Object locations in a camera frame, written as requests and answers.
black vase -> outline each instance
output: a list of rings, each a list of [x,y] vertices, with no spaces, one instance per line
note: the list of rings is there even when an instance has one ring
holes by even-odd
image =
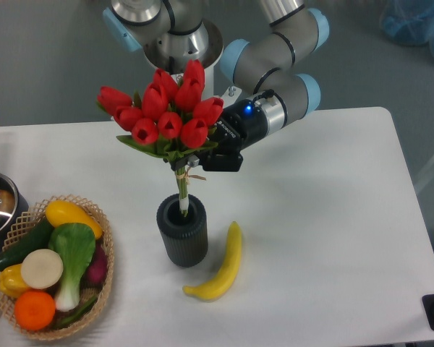
[[[156,221],[169,259],[181,267],[191,267],[204,259],[208,252],[208,227],[201,201],[188,195],[187,217],[179,208],[179,195],[171,195],[158,208]]]

tulip flower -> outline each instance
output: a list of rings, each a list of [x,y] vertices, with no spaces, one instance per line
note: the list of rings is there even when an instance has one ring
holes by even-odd
[[[215,124],[224,109],[224,101],[220,98],[209,98],[201,101],[193,109],[193,118],[202,119],[208,127]]]
[[[166,89],[162,85],[150,83],[145,90],[142,101],[143,116],[158,121],[169,106]]]
[[[185,72],[183,74],[183,80],[195,79],[197,80],[202,89],[204,90],[205,85],[205,73],[203,65],[199,60],[189,60]]]
[[[208,126],[202,119],[193,118],[182,127],[180,140],[188,148],[198,148],[203,145],[208,136]]]
[[[119,106],[114,114],[114,120],[126,132],[132,131],[134,125],[141,118],[143,118],[142,110],[131,106]]]
[[[173,101],[179,86],[170,74],[162,69],[157,69],[153,75],[153,83],[162,85],[166,90],[167,99],[169,102]]]
[[[132,138],[141,145],[150,145],[159,137],[158,127],[153,120],[141,118],[132,129]]]
[[[114,116],[116,108],[119,106],[132,105],[132,98],[128,94],[106,86],[101,87],[100,94],[97,96],[96,100],[111,116]]]
[[[175,95],[175,105],[183,112],[191,112],[201,101],[203,89],[200,83],[192,78],[184,80],[183,85]]]
[[[182,119],[175,112],[164,112],[158,121],[158,129],[166,139],[175,139],[182,130]]]

tulip bouquet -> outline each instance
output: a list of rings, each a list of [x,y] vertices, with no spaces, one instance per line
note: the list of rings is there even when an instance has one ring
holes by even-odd
[[[184,74],[176,81],[157,69],[143,97],[133,98],[112,87],[101,87],[98,106],[113,116],[130,135],[116,138],[136,150],[173,163],[180,158],[217,146],[208,139],[222,113],[220,98],[201,100],[205,86],[203,65],[188,61]],[[179,187],[179,205],[183,216],[188,213],[188,170],[175,171]]]

white radish slice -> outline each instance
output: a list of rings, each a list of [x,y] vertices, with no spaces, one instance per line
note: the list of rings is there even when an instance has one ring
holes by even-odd
[[[63,261],[51,249],[37,249],[29,253],[21,266],[21,277],[34,289],[46,289],[57,283],[63,274]]]

wicker basket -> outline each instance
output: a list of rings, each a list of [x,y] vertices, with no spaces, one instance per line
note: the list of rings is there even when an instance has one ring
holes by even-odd
[[[74,195],[51,197],[49,200],[44,200],[40,203],[35,204],[30,207],[27,212],[21,214],[21,216],[13,224],[11,231],[8,233],[7,240],[5,241],[3,250],[8,249],[13,243],[18,242],[22,236],[24,236],[35,224],[37,224],[40,219],[45,214],[45,209],[51,201],[54,200],[67,200],[74,202],[79,205],[85,212],[91,215],[103,229],[102,236],[102,247],[108,257],[108,273],[104,284],[102,286],[91,286],[89,283],[85,282],[83,279],[80,283],[80,303],[79,305],[86,302],[89,298],[94,295],[98,295],[98,300],[93,305],[92,309],[82,316],[78,321],[72,323],[69,327],[52,330],[50,327],[39,330],[39,331],[28,331],[22,329],[16,322],[14,318],[14,303],[16,299],[13,299],[3,293],[0,293],[0,309],[3,312],[3,316],[6,320],[13,326],[13,328],[26,335],[28,338],[33,340],[57,340],[60,338],[65,338],[70,336],[84,327],[88,326],[101,312],[104,308],[109,293],[111,292],[111,283],[113,278],[114,270],[114,245],[111,235],[111,228],[109,226],[109,221],[104,215],[103,211],[91,201]],[[56,312],[55,319],[63,317],[68,314],[67,312]]]

